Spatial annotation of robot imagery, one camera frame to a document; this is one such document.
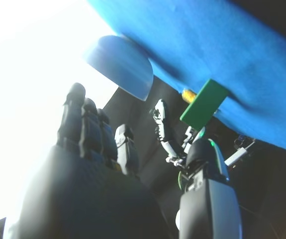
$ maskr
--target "green block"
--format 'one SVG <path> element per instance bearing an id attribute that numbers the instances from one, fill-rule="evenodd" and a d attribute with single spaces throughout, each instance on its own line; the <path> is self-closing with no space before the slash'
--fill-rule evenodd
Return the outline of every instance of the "green block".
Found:
<path id="1" fill-rule="evenodd" d="M 204 127 L 229 91 L 222 85 L 210 79 L 206 82 L 194 101 L 181 116 L 181 121 L 200 131 Z"/>

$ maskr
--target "blue tablecloth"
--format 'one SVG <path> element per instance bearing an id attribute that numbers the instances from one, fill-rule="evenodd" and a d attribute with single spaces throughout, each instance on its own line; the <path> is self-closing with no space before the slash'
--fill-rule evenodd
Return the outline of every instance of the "blue tablecloth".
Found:
<path id="1" fill-rule="evenodd" d="M 147 51 L 160 79 L 179 92 L 198 92 L 209 78 L 216 80 L 231 92 L 216 117 L 286 148 L 285 35 L 230 1 L 88 2 Z"/>

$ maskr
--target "blue surface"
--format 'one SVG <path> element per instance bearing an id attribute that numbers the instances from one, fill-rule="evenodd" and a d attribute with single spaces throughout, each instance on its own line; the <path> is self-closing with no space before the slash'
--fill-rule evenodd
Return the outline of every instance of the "blue surface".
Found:
<path id="1" fill-rule="evenodd" d="M 181 92 L 212 78 L 231 96 L 216 116 L 286 148 L 286 38 L 229 1 L 88 0 L 149 54 L 154 74 Z"/>

